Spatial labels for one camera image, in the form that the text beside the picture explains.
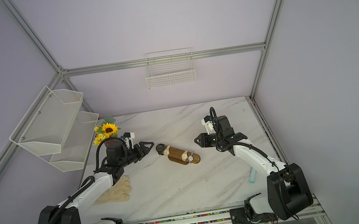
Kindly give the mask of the cream strap wrist watch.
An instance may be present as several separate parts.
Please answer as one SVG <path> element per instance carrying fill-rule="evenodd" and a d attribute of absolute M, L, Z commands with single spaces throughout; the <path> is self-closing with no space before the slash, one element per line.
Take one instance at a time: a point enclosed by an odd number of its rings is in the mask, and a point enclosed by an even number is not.
<path fill-rule="evenodd" d="M 184 151 L 184 153 L 181 155 L 181 159 L 185 162 L 189 161 L 188 151 Z"/>

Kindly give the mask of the wooden watch stand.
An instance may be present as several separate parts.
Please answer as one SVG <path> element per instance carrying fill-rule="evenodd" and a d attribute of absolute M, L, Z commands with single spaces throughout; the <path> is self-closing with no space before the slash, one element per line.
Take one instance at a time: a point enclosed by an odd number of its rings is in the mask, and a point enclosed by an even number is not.
<path fill-rule="evenodd" d="M 166 156 L 169 161 L 181 165 L 198 164 L 201 161 L 200 155 L 170 145 L 160 144 L 157 147 L 157 152 L 159 155 Z"/>

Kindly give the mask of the black wrist watch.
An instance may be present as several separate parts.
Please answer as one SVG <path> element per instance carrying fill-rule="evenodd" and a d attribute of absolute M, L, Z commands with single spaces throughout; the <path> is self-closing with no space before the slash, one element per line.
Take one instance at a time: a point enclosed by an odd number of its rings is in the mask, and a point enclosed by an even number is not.
<path fill-rule="evenodd" d="M 163 155 L 165 150 L 166 150 L 166 146 L 165 146 L 164 144 L 158 144 L 158 145 L 156 146 L 156 152 L 157 152 L 159 155 Z"/>

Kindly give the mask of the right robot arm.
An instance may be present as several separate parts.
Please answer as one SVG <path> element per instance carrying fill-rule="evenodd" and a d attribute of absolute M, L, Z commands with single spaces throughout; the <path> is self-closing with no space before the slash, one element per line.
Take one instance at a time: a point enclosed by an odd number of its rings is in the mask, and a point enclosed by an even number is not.
<path fill-rule="evenodd" d="M 273 214 L 277 220 L 298 220 L 298 213 L 314 204 L 302 168 L 275 159 L 254 146 L 246 135 L 234 131 L 226 116 L 218 116 L 213 107 L 209 113 L 201 121 L 206 132 L 195 138 L 195 143 L 229 152 L 266 178 L 267 194 L 257 193 L 245 200 L 248 221 L 257 222 L 266 214 Z"/>

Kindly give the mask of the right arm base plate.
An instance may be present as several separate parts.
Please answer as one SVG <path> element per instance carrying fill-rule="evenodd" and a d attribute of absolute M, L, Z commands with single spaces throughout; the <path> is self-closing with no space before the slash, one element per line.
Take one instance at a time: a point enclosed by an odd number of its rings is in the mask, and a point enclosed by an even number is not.
<path fill-rule="evenodd" d="M 244 207 L 231 209 L 229 214 L 232 224 L 262 224 L 277 220 L 273 213 L 257 214 L 252 209 L 246 210 Z"/>

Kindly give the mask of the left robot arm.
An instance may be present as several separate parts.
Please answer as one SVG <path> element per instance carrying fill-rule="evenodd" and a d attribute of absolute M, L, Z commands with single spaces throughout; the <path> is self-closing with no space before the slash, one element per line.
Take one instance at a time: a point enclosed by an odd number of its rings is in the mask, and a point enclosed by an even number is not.
<path fill-rule="evenodd" d="M 38 224 L 83 224 L 87 210 L 121 179 L 124 168 L 143 159 L 153 148 L 154 142 L 133 143 L 132 133 L 109 137 L 97 146 L 96 166 L 93 175 L 87 177 L 79 190 L 56 206 L 45 207 Z M 120 218 L 102 218 L 93 224 L 124 224 Z"/>

